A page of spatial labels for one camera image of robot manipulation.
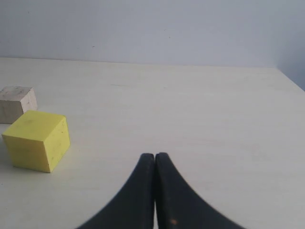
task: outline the white table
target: white table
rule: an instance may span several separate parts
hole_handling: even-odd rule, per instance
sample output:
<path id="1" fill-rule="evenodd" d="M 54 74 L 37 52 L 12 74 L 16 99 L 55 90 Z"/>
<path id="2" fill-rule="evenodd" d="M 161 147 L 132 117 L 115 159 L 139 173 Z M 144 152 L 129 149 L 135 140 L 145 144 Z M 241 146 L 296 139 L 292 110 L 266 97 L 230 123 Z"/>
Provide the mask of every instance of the white table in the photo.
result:
<path id="1" fill-rule="evenodd" d="M 75 228 L 160 151 L 242 226 L 305 228 L 305 93 L 277 69 L 0 58 L 0 84 L 33 86 L 71 136 L 51 174 L 0 143 L 1 229 Z"/>

